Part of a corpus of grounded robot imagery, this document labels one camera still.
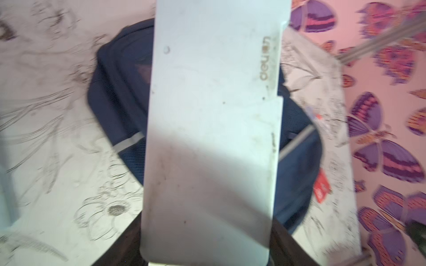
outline deli logo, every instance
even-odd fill
[[[263,38],[263,44],[262,44],[262,58],[260,61],[260,79],[261,80],[267,80],[268,79],[268,62],[269,62],[269,50],[271,47],[271,38],[270,37],[264,37]]]

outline flower center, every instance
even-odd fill
[[[112,216],[119,216],[126,212],[126,207],[123,205],[114,205],[108,208],[108,213]]]

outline red label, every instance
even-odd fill
[[[330,192],[330,183],[325,176],[324,171],[320,168],[317,180],[314,184],[314,193],[317,201],[322,203],[325,200],[325,197]]]

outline pink surface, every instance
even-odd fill
[[[299,32],[337,54],[414,18],[426,1],[308,0],[293,6],[301,6]],[[297,18],[292,26],[300,24]],[[362,120],[357,132],[349,123],[351,135],[357,134],[350,139],[362,245],[379,266],[426,265],[404,232],[411,220],[426,223],[424,36],[400,40],[343,70],[348,114]]]

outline printed flower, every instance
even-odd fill
[[[87,228],[91,241],[109,239],[122,232],[142,209],[142,194],[131,193],[127,197],[107,197],[105,194],[88,198],[75,213],[75,222]]]

